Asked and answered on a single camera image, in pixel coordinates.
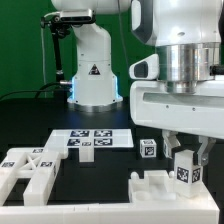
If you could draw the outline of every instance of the black tabletop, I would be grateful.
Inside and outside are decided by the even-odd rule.
[[[128,179],[133,171],[143,177],[144,170],[173,169],[173,160],[163,155],[162,132],[136,126],[131,120],[129,99],[121,108],[103,113],[72,111],[54,99],[10,99],[0,102],[0,159],[12,147],[43,147],[53,129],[131,129],[134,148],[95,150],[94,163],[79,163],[78,150],[69,150],[61,161],[48,204],[128,202]],[[157,158],[143,159],[140,139],[155,139]],[[199,148],[196,136],[179,134],[183,147]],[[224,142],[218,140],[204,168],[204,183],[220,208],[224,209]],[[5,205],[23,205],[22,195],[28,180],[17,181]]]

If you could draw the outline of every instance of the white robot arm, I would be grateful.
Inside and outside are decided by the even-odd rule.
[[[111,38],[95,24],[96,14],[113,14],[129,8],[131,0],[52,0],[59,12],[54,24],[72,27],[77,44],[77,74],[72,79],[69,106],[87,112],[119,106],[117,77],[111,71]]]
[[[215,139],[224,139],[224,78],[217,74],[223,73],[218,26],[222,4],[132,1],[133,33],[155,46],[155,54],[130,67],[130,76],[142,80],[131,87],[131,116],[135,124],[163,130],[167,157],[180,146],[178,132],[199,135],[202,145],[197,152],[183,151],[175,157],[175,191],[187,197],[200,191],[194,173],[208,164]],[[180,170],[193,174],[193,181],[184,183]]]

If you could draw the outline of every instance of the white block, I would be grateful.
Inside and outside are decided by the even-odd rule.
[[[140,140],[140,153],[143,158],[156,157],[157,145],[154,139]]]
[[[47,204],[59,170],[60,161],[60,154],[58,152],[48,152],[43,154],[43,157],[23,194],[25,206],[40,206]]]
[[[8,152],[0,164],[0,206],[5,203],[17,181],[16,171],[26,162],[24,152]]]
[[[81,139],[94,139],[95,148],[133,148],[130,129],[73,129],[54,130],[45,145],[45,152],[58,151],[68,157],[68,149],[79,148]]]
[[[79,162],[94,162],[93,139],[81,139],[79,146]]]
[[[175,155],[174,191],[188,198],[197,196],[202,187],[203,167],[193,164],[193,154],[185,150]]]
[[[198,196],[186,198],[172,191],[173,181],[173,174],[168,176],[165,170],[145,171],[143,179],[136,178],[136,174],[131,175],[129,200],[139,209],[139,213],[137,216],[130,211],[127,215],[130,220],[123,219],[123,223],[218,224],[219,209],[203,183]]]

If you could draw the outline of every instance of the green backdrop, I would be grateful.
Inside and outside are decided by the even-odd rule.
[[[19,90],[37,90],[43,84],[40,17],[55,11],[50,0],[7,0],[1,2],[0,20],[0,95]],[[122,14],[123,32],[129,65],[153,52],[131,33],[130,11]],[[129,79],[121,44],[118,15],[97,16],[97,24],[111,34],[112,70],[119,78],[119,93],[129,95]],[[55,81],[55,62],[50,30],[44,31],[47,82]],[[60,41],[66,79],[76,72],[74,35]],[[19,94],[11,97],[33,97]]]

